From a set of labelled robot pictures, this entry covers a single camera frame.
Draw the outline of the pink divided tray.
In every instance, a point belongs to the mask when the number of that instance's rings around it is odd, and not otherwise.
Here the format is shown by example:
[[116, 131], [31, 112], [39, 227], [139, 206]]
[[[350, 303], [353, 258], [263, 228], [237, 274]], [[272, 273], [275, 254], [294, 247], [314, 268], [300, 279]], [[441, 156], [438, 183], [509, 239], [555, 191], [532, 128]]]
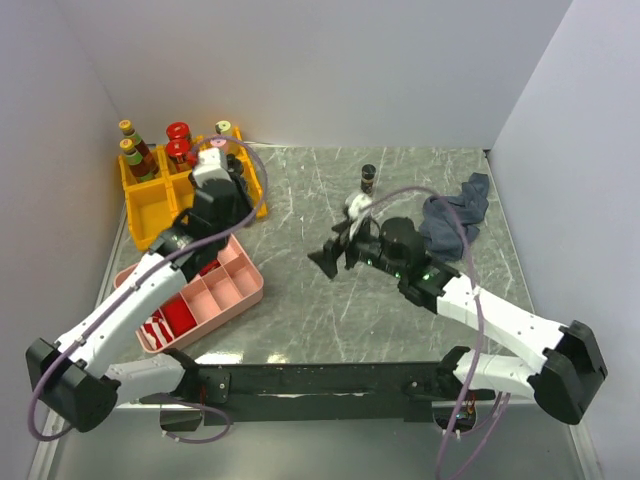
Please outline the pink divided tray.
[[[157, 354], [171, 348], [183, 350], [262, 300], [264, 279], [234, 236], [229, 238], [226, 248], [219, 252], [216, 260], [220, 262], [219, 268], [205, 276], [197, 275], [168, 300], [181, 295], [196, 320], [196, 326], [174, 338], [161, 350], [152, 349], [144, 338], [141, 326], [135, 335], [143, 351]], [[156, 310], [161, 311], [164, 304]]]

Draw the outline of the blue grey cloth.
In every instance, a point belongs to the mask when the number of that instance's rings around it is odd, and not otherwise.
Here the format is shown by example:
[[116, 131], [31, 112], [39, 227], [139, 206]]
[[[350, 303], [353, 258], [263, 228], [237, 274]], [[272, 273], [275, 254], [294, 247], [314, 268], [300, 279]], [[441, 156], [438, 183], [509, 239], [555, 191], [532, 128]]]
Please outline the blue grey cloth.
[[439, 261], [455, 262], [464, 254], [463, 239], [471, 244], [479, 235], [489, 205], [489, 176], [473, 173], [458, 195], [430, 196], [423, 204], [418, 231], [426, 249]]

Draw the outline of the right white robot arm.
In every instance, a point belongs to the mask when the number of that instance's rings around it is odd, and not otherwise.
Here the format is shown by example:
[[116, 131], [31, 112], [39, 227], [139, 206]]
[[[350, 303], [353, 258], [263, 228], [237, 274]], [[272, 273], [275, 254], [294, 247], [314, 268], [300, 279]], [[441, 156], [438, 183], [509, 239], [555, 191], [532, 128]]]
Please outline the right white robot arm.
[[392, 217], [372, 233], [376, 225], [345, 220], [334, 226], [336, 238], [308, 257], [329, 278], [337, 275], [340, 258], [348, 269], [361, 262], [383, 271], [397, 279], [412, 304], [481, 332], [510, 352], [452, 349], [437, 376], [444, 395], [460, 398], [470, 389], [510, 393], [534, 400], [562, 423], [581, 422], [608, 375], [589, 326], [545, 319], [473, 286], [468, 276], [426, 252], [408, 218]]

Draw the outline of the red-lid chili jar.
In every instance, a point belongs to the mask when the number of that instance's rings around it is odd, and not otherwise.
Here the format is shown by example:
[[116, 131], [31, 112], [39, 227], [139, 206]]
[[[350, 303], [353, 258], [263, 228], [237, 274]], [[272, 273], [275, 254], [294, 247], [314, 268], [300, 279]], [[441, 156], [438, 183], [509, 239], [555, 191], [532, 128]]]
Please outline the red-lid chili jar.
[[189, 171], [192, 168], [191, 143], [184, 138], [169, 140], [166, 154], [177, 172]]
[[186, 140], [189, 144], [193, 143], [191, 129], [186, 122], [173, 122], [166, 128], [166, 135], [169, 140]]

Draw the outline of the white-cap seasoning shaker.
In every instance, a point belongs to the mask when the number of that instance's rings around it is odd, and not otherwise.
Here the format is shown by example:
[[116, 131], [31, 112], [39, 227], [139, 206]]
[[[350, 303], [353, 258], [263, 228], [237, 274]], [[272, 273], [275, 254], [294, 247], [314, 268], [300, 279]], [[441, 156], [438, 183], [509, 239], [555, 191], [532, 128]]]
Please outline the white-cap seasoning shaker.
[[230, 121], [221, 120], [215, 124], [215, 132], [217, 135], [232, 136], [234, 132], [234, 126]]

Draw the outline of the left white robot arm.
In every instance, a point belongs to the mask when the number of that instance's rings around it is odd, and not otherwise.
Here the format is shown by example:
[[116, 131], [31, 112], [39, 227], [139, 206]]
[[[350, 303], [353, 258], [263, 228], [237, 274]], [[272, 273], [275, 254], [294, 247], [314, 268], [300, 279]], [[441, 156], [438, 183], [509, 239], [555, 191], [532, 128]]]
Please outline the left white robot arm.
[[120, 401], [165, 394], [180, 403], [197, 395], [199, 368], [176, 351], [154, 357], [138, 380], [108, 371], [121, 342], [216, 260], [256, 214], [239, 175], [217, 170], [196, 184], [192, 206], [156, 238], [125, 283], [57, 341], [38, 339], [27, 349], [30, 414], [43, 402], [70, 429], [88, 432]]

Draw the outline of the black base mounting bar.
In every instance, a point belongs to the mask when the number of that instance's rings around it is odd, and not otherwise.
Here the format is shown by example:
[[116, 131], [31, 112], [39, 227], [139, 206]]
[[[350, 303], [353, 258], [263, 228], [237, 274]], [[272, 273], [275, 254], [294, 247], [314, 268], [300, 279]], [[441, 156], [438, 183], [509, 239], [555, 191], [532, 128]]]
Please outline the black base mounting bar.
[[201, 365], [144, 404], [198, 403], [239, 422], [402, 419], [430, 422], [462, 389], [437, 362]]

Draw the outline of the small black-cap spice jar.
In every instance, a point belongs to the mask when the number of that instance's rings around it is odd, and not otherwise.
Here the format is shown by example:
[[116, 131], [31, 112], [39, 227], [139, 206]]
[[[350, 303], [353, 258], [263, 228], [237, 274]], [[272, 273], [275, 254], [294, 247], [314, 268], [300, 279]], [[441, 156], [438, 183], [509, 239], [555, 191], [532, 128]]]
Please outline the small black-cap spice jar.
[[374, 180], [376, 177], [376, 167], [373, 164], [365, 164], [361, 168], [360, 190], [371, 196], [373, 192]]

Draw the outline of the black-top white salt grinder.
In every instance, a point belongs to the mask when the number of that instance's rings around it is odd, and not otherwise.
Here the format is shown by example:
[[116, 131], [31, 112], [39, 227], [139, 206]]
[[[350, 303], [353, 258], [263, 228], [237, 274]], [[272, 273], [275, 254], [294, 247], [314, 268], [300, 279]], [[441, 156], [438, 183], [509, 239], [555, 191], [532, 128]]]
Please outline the black-top white salt grinder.
[[227, 170], [229, 173], [241, 176], [244, 172], [244, 166], [241, 160], [239, 160], [234, 154], [227, 154]]

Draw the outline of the green label sauce bottle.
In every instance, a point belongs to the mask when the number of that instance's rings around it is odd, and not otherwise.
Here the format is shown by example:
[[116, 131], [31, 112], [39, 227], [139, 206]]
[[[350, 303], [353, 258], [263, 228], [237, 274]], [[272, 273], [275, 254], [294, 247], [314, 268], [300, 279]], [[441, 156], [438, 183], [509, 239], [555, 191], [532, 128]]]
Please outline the green label sauce bottle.
[[128, 138], [133, 142], [137, 151], [143, 156], [144, 162], [149, 168], [149, 170], [151, 171], [151, 173], [153, 175], [158, 174], [159, 166], [156, 162], [156, 159], [151, 153], [151, 150], [149, 149], [145, 141], [142, 139], [140, 134], [134, 128], [133, 123], [127, 119], [121, 120], [119, 122], [119, 129], [121, 130], [125, 138]]
[[124, 153], [129, 170], [138, 183], [144, 183], [155, 178], [150, 167], [145, 163], [144, 157], [131, 139], [124, 138], [120, 141], [119, 145]]

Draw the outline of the yellow compartment bin organizer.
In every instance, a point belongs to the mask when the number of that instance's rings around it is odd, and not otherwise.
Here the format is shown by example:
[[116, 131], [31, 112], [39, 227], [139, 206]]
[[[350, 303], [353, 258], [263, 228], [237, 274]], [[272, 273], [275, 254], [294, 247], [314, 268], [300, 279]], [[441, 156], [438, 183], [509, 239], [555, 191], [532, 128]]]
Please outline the yellow compartment bin organizer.
[[[243, 163], [244, 172], [241, 176], [246, 182], [252, 202], [257, 204], [264, 194], [264, 183], [259, 179], [256, 164], [242, 144], [242, 136], [237, 127], [234, 126], [232, 136], [226, 137], [232, 142], [232, 154]], [[192, 134], [191, 148], [196, 146], [198, 153], [210, 149], [211, 139]], [[168, 141], [167, 137], [165, 143], [156, 146], [145, 142], [156, 159], [159, 173], [154, 175], [153, 180], [144, 183], [136, 181], [122, 150], [118, 157], [129, 232], [135, 246], [141, 251], [146, 250], [156, 236], [170, 226], [178, 213], [193, 203], [194, 187], [189, 180], [191, 169], [185, 172], [176, 171], [165, 151]], [[193, 166], [196, 153], [192, 149], [190, 153]]]

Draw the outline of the red white packet in tray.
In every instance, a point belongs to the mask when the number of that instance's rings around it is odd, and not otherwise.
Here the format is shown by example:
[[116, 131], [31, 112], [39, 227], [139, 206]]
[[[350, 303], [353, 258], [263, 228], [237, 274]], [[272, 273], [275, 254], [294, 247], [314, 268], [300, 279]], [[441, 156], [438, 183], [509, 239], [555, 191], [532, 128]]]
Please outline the red white packet in tray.
[[153, 350], [161, 350], [174, 341], [171, 328], [160, 310], [156, 310], [145, 321], [141, 331]]

